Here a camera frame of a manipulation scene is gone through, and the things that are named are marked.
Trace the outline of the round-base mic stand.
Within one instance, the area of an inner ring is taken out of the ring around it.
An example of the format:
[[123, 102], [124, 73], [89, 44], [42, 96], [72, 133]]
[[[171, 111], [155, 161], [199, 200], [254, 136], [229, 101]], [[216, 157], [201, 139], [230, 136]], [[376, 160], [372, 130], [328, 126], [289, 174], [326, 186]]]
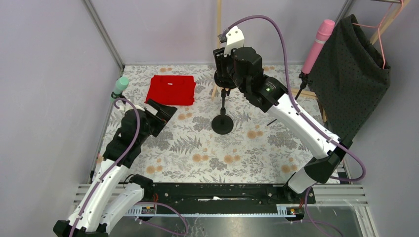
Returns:
[[123, 104], [125, 105], [126, 103], [128, 103], [129, 105], [131, 105], [132, 107], [135, 107], [135, 105], [131, 102], [131, 101], [129, 101], [122, 93], [121, 94], [112, 94], [112, 98], [113, 98], [113, 101], [112, 101], [112, 105], [115, 107], [115, 108], [119, 108], [119, 106], [117, 105], [117, 102], [118, 101], [122, 101], [123, 102]]
[[225, 100], [230, 95], [230, 90], [236, 86], [230, 78], [223, 77], [218, 71], [214, 74], [215, 84], [221, 88], [221, 109], [220, 114], [213, 118], [211, 127], [213, 131], [220, 135], [226, 135], [233, 130], [234, 122], [226, 114]]

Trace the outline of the mint green microphone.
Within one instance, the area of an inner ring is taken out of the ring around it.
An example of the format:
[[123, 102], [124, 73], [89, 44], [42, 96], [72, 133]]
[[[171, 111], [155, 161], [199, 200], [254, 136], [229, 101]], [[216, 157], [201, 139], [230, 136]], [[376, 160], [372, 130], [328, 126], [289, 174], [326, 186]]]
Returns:
[[128, 85], [129, 79], [127, 77], [120, 77], [111, 92], [110, 101], [114, 102], [118, 98], [123, 98], [123, 92], [127, 89]]

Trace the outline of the pink microphone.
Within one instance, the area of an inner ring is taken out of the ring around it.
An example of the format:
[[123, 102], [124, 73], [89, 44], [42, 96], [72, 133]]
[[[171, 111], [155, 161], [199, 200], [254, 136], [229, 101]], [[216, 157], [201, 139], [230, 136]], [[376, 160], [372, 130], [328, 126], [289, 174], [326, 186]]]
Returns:
[[316, 37], [315, 37], [315, 41], [301, 69], [301, 71], [304, 74], [309, 74], [311, 72], [324, 44], [331, 36], [334, 27], [335, 27], [335, 21], [331, 19], [325, 19], [320, 25], [317, 31]]

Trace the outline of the black tripod mic stand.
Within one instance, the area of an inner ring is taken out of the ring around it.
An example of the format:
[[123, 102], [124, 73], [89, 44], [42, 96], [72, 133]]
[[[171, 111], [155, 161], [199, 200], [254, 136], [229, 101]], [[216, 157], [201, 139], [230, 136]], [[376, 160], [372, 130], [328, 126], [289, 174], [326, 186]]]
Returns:
[[307, 87], [308, 85], [308, 74], [304, 73], [303, 71], [301, 71], [301, 73], [298, 76], [301, 79], [301, 84], [298, 90], [298, 93], [295, 96], [295, 100], [298, 99], [298, 97], [301, 95], [302, 91]]

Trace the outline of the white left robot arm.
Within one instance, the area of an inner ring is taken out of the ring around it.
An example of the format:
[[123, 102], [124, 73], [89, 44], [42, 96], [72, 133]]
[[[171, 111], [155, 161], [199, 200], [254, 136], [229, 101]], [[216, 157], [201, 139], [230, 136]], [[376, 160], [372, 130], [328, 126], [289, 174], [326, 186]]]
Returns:
[[131, 105], [121, 120], [113, 139], [108, 143], [99, 164], [97, 174], [87, 193], [67, 220], [59, 220], [53, 227], [58, 237], [107, 237], [125, 213], [141, 201], [150, 198], [153, 181], [135, 175], [124, 192], [110, 201], [111, 195], [141, 152], [141, 146], [149, 136], [157, 137], [177, 111], [176, 107], [148, 100], [148, 105], [157, 110]]

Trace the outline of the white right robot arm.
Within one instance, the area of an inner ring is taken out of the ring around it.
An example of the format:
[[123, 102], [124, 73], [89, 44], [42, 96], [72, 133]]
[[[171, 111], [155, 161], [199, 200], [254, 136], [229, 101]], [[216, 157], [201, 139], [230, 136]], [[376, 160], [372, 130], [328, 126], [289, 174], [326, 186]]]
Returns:
[[217, 85], [239, 89], [246, 100], [285, 125], [312, 153], [313, 158], [291, 176], [287, 187], [301, 194], [315, 183], [327, 182], [348, 153], [351, 142], [306, 115], [281, 82], [264, 74], [262, 58], [253, 48], [232, 49], [230, 54], [219, 48], [213, 55]]

